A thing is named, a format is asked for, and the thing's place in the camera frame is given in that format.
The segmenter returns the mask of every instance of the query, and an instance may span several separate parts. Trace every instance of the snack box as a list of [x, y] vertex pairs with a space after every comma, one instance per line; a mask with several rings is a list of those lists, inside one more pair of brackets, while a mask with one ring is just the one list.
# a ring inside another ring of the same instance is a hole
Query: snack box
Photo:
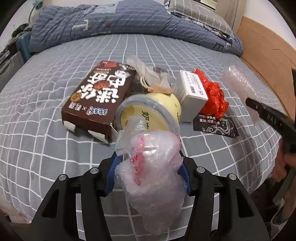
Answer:
[[181, 104], [181, 122], [192, 122], [208, 101], [207, 93], [197, 74], [180, 70], [173, 94]]
[[117, 107], [131, 93], [136, 76], [134, 67], [102, 61], [87, 75], [62, 108], [66, 128], [87, 130], [108, 143], [114, 129]]

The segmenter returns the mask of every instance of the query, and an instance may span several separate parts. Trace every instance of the checkered bed sheet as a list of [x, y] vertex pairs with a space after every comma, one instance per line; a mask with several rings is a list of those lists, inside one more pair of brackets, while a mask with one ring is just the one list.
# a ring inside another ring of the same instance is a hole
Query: checkered bed sheet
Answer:
[[[61, 173], [82, 175], [114, 151], [85, 131], [72, 133], [62, 124], [61, 108], [82, 79], [101, 60], [126, 62], [137, 55], [145, 64], [169, 71], [174, 84], [180, 69], [202, 69], [222, 87], [240, 136], [229, 138], [194, 131], [182, 123], [183, 153], [210, 172], [235, 173], [249, 192], [268, 176], [274, 165], [280, 135], [261, 121], [254, 125], [235, 92], [219, 78], [235, 64], [251, 81], [262, 102], [283, 111], [273, 92], [241, 60], [181, 40], [134, 34], [104, 35], [68, 42], [33, 56], [0, 93], [0, 195], [32, 219], [47, 191]], [[121, 187], [102, 198], [113, 240], [170, 240], [184, 235], [193, 206], [186, 197], [180, 216], [167, 232], [147, 233], [141, 216]], [[80, 197], [77, 196], [79, 235], [85, 239]], [[219, 196], [215, 195], [213, 225], [218, 224]]]

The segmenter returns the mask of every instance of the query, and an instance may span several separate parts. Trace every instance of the beige curtain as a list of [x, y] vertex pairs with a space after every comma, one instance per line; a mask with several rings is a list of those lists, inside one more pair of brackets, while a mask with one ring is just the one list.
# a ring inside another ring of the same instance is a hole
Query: beige curtain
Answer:
[[218, 0], [215, 14], [221, 16], [232, 28], [234, 34], [239, 29], [247, 0]]

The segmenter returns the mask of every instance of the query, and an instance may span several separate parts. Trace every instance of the black packet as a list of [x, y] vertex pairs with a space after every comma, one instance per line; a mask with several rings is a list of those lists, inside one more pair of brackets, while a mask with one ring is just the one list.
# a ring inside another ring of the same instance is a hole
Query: black packet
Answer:
[[231, 117], [216, 118], [214, 115], [198, 113], [193, 120], [193, 129], [227, 137], [237, 137], [239, 133]]

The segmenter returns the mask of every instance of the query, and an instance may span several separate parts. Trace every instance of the blue blanket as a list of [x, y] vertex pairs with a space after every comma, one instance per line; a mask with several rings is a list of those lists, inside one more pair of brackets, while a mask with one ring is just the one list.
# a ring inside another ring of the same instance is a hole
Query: blue blanket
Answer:
[[47, 5], [33, 26], [30, 50], [41, 52], [76, 39], [122, 33], [161, 35], [238, 56], [243, 54], [239, 37], [227, 42], [199, 25], [168, 14], [164, 6], [152, 0], [78, 7]]

